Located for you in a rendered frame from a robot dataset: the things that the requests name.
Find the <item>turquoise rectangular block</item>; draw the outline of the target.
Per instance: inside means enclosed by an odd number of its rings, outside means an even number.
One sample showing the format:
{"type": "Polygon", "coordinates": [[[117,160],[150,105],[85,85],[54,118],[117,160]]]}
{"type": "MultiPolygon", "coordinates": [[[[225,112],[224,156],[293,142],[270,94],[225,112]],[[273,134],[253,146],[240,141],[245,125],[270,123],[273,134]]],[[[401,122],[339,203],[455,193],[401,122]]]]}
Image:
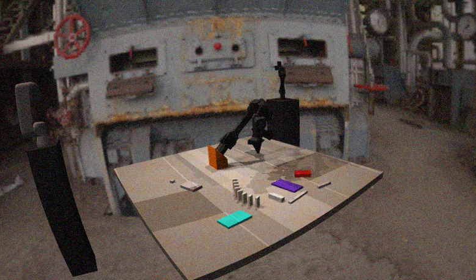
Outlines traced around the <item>turquoise rectangular block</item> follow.
{"type": "Polygon", "coordinates": [[[229,214],[219,220],[217,220],[217,223],[223,225],[224,227],[230,229],[236,225],[241,224],[242,222],[245,222],[246,220],[250,219],[252,215],[244,212],[244,211],[236,211],[232,214],[229,214]]]}

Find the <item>purple rectangular block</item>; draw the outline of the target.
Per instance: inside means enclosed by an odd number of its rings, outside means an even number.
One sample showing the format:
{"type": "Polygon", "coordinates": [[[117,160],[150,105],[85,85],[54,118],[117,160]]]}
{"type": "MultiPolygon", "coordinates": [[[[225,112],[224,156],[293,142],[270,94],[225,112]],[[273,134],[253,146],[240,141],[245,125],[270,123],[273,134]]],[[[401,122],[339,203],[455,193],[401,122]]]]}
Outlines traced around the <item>purple rectangular block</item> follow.
{"type": "Polygon", "coordinates": [[[294,183],[289,182],[289,181],[284,181],[282,179],[271,183],[271,185],[277,186],[281,189],[285,189],[285,190],[288,190],[288,191],[294,192],[294,193],[303,188],[303,186],[301,186],[301,185],[294,184],[294,183]]]}

